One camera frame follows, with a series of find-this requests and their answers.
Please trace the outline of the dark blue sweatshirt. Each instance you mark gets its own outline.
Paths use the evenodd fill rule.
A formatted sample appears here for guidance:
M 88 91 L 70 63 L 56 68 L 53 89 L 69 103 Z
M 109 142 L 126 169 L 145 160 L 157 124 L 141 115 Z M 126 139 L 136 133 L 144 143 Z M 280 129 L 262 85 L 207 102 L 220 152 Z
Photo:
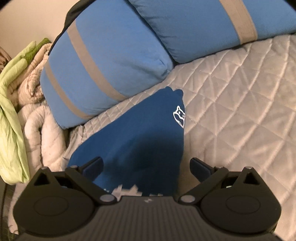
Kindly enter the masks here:
M 117 198 L 172 196 L 184 152 L 185 116 L 182 90 L 161 89 L 85 140 L 69 165 L 101 157 L 103 170 L 94 183 Z

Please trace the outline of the light green blanket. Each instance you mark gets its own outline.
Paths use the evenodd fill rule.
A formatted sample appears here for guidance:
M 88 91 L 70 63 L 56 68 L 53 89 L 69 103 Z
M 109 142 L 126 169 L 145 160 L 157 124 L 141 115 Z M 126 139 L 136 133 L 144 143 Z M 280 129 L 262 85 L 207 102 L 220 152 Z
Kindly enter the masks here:
M 1 88 L 1 178 L 10 185 L 30 178 L 23 132 L 17 111 Z

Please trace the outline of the white padded duvet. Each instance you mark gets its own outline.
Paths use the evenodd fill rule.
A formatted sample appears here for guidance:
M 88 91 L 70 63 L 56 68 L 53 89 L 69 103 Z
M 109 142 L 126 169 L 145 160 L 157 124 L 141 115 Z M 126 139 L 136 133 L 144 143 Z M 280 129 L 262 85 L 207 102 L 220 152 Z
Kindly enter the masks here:
M 68 131 L 55 121 L 53 114 L 44 103 L 27 104 L 18 112 L 30 174 L 41 167 L 53 172 L 65 167 L 63 154 L 67 149 Z

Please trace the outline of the grey quilted bedspread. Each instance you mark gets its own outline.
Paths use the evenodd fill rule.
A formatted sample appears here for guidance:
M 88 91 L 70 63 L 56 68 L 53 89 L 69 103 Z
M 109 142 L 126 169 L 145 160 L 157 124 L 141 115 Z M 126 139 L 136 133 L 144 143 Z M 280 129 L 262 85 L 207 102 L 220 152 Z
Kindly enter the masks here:
M 65 162 L 91 135 L 167 86 L 183 91 L 186 109 L 178 193 L 197 183 L 192 157 L 232 171 L 252 166 L 281 204 L 276 234 L 295 240 L 295 35 L 176 66 L 162 83 L 68 130 Z

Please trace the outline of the beige knitted blanket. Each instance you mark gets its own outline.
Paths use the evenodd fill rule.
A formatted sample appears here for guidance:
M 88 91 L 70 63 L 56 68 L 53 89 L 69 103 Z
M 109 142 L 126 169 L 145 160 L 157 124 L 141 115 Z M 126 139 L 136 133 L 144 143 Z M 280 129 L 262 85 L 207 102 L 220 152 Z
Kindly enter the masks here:
M 1 88 L 15 109 L 43 100 L 40 77 L 51 45 L 47 38 L 38 44 L 32 41 L 1 71 Z

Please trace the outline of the left blue striped pillow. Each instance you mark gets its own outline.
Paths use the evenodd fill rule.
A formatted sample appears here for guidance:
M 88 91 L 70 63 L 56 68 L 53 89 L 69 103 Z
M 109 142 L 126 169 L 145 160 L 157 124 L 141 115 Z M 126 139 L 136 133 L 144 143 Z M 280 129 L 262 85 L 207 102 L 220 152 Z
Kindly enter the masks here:
M 61 128 L 162 82 L 173 61 L 128 1 L 94 1 L 54 44 L 41 87 Z

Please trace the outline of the blue striped pillow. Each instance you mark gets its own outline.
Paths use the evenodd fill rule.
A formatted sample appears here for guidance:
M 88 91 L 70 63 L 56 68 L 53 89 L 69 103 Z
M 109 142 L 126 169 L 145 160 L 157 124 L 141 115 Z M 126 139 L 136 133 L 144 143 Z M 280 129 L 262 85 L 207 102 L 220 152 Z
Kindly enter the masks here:
M 131 1 L 177 63 L 295 32 L 286 1 Z
M 54 44 L 41 87 L 61 128 L 162 82 L 173 61 L 128 1 L 94 1 Z

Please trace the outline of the right blue striped pillow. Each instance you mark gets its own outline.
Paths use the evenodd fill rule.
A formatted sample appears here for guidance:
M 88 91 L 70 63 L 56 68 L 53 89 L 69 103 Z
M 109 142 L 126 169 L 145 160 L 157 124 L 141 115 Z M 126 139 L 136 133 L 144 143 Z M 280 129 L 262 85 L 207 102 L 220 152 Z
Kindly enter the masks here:
M 177 63 L 295 32 L 286 1 L 131 1 Z

